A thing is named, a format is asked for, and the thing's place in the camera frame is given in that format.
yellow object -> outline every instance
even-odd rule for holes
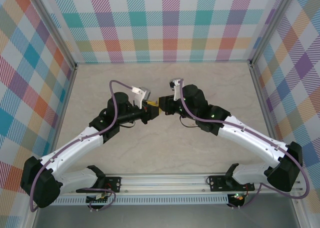
[[[158,99],[158,102],[155,102],[155,101],[152,101],[152,100],[147,100],[146,103],[148,105],[151,105],[151,106],[154,106],[154,107],[159,107],[159,99]]]

red wire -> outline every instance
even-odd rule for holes
[[[105,184],[105,188],[107,188],[107,186],[109,186],[110,190],[112,190],[112,186],[109,183]]]
[[[248,196],[249,195],[249,188],[248,188],[247,184],[245,184],[245,188],[246,188],[246,196]]]

gray floor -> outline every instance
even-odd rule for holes
[[[267,135],[254,85],[245,62],[125,63],[80,65],[59,136],[59,148],[88,126],[111,97],[109,81],[151,90],[150,100],[173,94],[172,78],[202,89],[208,102],[230,111],[238,119]],[[114,85],[115,91],[134,95]],[[188,125],[192,120],[185,119]],[[147,125],[138,121],[101,147],[86,154],[70,171],[96,165],[105,173],[206,173],[225,172],[233,163],[254,164],[261,160],[239,145],[185,128],[178,115],[160,114]]]
[[[296,228],[290,199],[261,194],[250,206],[231,210],[219,205],[114,205],[101,212],[86,206],[40,209],[34,228]]]

colorful checkered pattern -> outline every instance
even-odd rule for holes
[[[249,58],[268,1],[55,0],[55,12],[86,63],[228,61]]]
[[[263,25],[260,33],[259,33],[259,36],[255,41],[255,44],[254,44],[253,49],[252,49],[252,51],[250,53],[250,56],[249,56],[249,60],[252,60],[252,58],[253,58],[253,56],[254,56],[254,54],[255,54],[255,52],[256,52],[259,44],[260,44],[260,41],[263,38],[263,36],[265,35],[266,31],[268,30],[269,24],[270,24],[272,18],[274,17],[274,15],[276,13],[276,10],[277,10],[278,6],[280,5],[281,1],[282,0],[276,0],[275,1],[275,3],[274,3],[274,5],[273,5],[273,7],[272,7],[272,9],[271,9],[271,11],[270,11],[270,13],[268,15],[268,18],[265,20],[265,23],[264,23],[264,25]]]
[[[320,222],[320,0],[293,0],[256,67],[280,139],[303,146]]]
[[[24,163],[50,150],[71,73],[30,0],[0,0],[1,228],[23,221]]]

black cable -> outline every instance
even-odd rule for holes
[[[119,126],[120,126],[120,127],[123,127],[123,128],[132,128],[132,127],[134,127],[135,125],[136,125],[136,122],[134,121],[132,126],[126,126],[126,125],[123,125],[123,124],[120,124]]]
[[[184,127],[187,127],[187,128],[195,128],[195,127],[198,127],[198,126],[187,126],[187,125],[183,124],[181,118],[182,118],[182,115],[180,115],[179,119],[180,119],[181,124],[182,124]]]

